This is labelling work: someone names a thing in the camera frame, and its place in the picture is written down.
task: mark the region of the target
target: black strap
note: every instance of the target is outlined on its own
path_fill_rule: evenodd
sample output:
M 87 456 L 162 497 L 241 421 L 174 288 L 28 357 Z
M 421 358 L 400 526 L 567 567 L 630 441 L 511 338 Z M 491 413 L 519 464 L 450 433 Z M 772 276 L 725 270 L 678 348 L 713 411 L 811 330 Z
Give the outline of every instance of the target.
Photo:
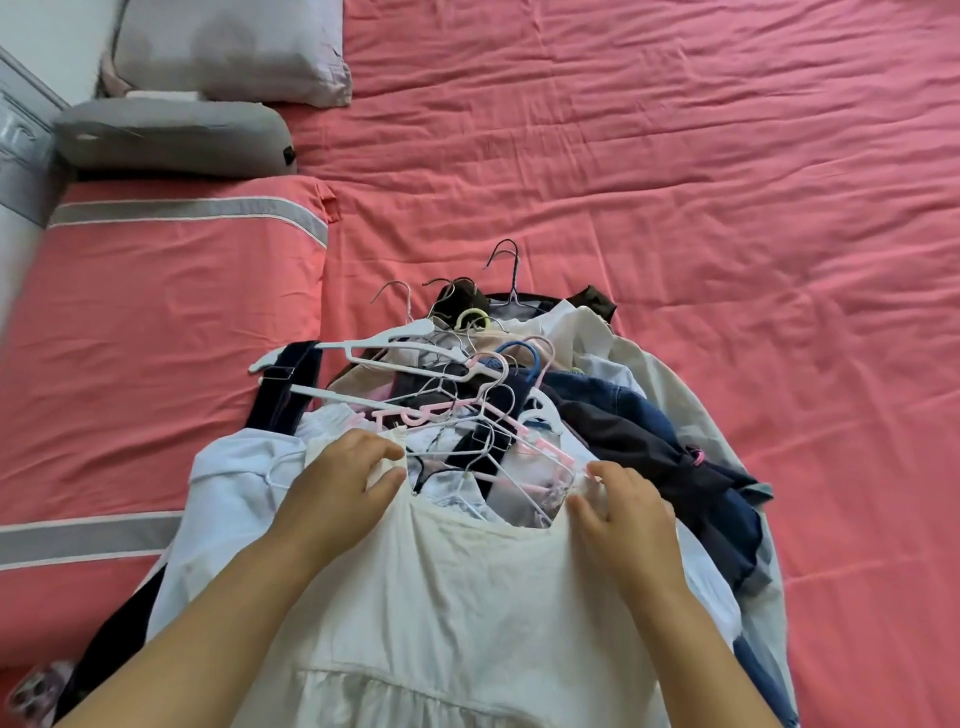
M 308 395 L 290 393 L 292 384 L 316 386 L 317 374 L 324 352 L 316 348 L 316 341 L 298 341 L 288 344 L 276 364 L 263 371 L 263 381 L 247 418 L 247 427 L 293 435 L 300 418 L 313 399 Z
M 97 630 L 57 700 L 54 723 L 107 682 L 143 647 L 147 639 L 147 622 L 165 571 L 166 567 L 163 567 L 155 573 Z
M 613 313 L 616 311 L 616 303 L 611 301 L 603 291 L 592 285 L 587 286 L 580 293 L 573 294 L 567 300 L 575 306 L 586 306 L 607 323 L 611 321 Z

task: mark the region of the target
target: dark navy clothing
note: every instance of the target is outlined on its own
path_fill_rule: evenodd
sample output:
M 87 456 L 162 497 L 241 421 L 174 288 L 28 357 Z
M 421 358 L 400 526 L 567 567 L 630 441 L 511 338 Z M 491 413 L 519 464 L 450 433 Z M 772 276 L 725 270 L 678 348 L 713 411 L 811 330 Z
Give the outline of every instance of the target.
M 733 656 L 743 667 L 747 677 L 754 684 L 756 691 L 770 706 L 777 720 L 783 728 L 796 728 L 800 725 L 800 717 L 790 705 L 790 699 L 786 696 L 786 689 L 777 682 L 770 673 L 763 669 L 763 665 L 756 658 L 753 649 L 742 635 L 733 641 Z

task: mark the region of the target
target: denim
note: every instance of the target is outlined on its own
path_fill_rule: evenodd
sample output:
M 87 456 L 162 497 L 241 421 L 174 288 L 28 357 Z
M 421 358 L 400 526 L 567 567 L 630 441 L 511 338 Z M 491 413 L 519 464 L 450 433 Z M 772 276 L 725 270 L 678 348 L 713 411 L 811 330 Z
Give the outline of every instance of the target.
M 676 449 L 683 449 L 666 415 L 631 389 L 573 372 L 547 372 L 543 375 L 543 383 L 565 400 L 592 404 L 640 425 Z
M 547 372 L 543 383 L 563 400 L 584 402 L 622 417 L 656 435 L 675 450 L 684 451 L 666 415 L 638 392 L 593 376 L 570 372 Z M 757 485 L 756 479 L 709 461 L 704 462 L 703 467 L 725 476 L 731 488 L 710 506 L 705 522 L 699 528 L 688 525 L 733 592 L 740 594 L 746 586 L 747 593 L 754 594 L 770 583 L 769 575 L 763 569 L 757 569 L 756 552 L 763 540 L 760 518 L 744 498 L 749 489 Z
M 566 372 L 548 372 L 543 376 L 543 383 L 564 400 L 585 402 L 622 417 L 659 437 L 677 452 L 685 452 L 666 416 L 631 389 Z M 755 595 L 770 584 L 771 577 L 766 565 L 757 562 L 763 542 L 760 516 L 744 495 L 758 502 L 769 496 L 753 491 L 757 482 L 746 473 L 709 462 L 704 462 L 703 467 L 728 478 L 731 487 L 710 506 L 696 532 L 697 538 L 735 594 Z M 764 669 L 744 637 L 734 641 L 733 654 L 784 728 L 795 728 L 799 719 L 785 688 Z
M 756 691 L 770 706 L 777 720 L 783 728 L 796 728 L 800 724 L 800 718 L 797 712 L 790 705 L 790 700 L 786 696 L 786 690 L 780 685 L 770 673 L 763 669 L 754 651 L 751 649 L 747 640 L 741 635 L 733 641 L 733 656 L 743 667 L 747 677 L 754 684 Z

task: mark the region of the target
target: right hand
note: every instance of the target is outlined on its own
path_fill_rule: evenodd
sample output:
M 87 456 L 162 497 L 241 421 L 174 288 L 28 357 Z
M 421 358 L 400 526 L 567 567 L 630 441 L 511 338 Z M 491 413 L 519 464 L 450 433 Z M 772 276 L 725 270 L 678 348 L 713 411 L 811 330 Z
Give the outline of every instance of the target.
M 689 595 L 673 506 L 633 469 L 594 462 L 588 472 L 607 490 L 602 519 L 581 496 L 566 505 L 584 540 L 631 608 L 646 609 Z
M 263 537 L 291 554 L 312 577 L 373 530 L 406 477 L 393 468 L 367 489 L 381 460 L 399 460 L 403 448 L 362 429 L 330 443 L 297 476 Z

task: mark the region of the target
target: white fabric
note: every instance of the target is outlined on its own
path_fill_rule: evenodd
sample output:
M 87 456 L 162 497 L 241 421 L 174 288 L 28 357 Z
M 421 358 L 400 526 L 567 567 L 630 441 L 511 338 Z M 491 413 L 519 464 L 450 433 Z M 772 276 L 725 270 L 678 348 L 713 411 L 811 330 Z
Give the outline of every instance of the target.
M 105 81 L 114 95 L 346 106 L 343 26 L 343 0 L 129 0 Z
M 643 391 L 643 387 L 637 383 L 634 373 L 623 364 L 618 364 L 615 361 L 610 361 L 609 359 L 589 352 L 574 352 L 571 360 L 573 366 L 585 375 L 595 376 L 598 379 L 608 381 L 610 384 L 626 387 L 641 397 L 647 396 L 647 393 Z
M 329 405 L 297 437 L 245 429 L 197 456 L 148 639 L 266 531 L 307 442 L 319 451 L 352 417 Z M 729 644 L 736 601 L 682 525 L 678 539 Z M 587 559 L 565 510 L 545 530 L 481 522 L 413 497 L 408 481 L 292 610 L 234 726 L 665 726 L 629 614 Z
M 589 308 L 561 301 L 542 316 L 520 322 L 502 322 L 518 336 L 539 334 L 553 343 L 557 360 L 566 367 L 579 366 L 579 357 L 590 354 L 627 367 L 647 399 L 667 416 L 684 445 L 704 451 L 707 458 L 729 468 L 744 470 L 743 463 L 717 427 L 707 409 L 683 380 L 637 344 L 615 335 Z M 769 564 L 771 583 L 753 596 L 742 598 L 744 633 L 757 659 L 773 676 L 779 676 L 790 702 L 796 707 L 793 680 L 786 656 L 786 606 L 783 577 L 766 516 L 760 513 L 764 539 L 758 557 Z

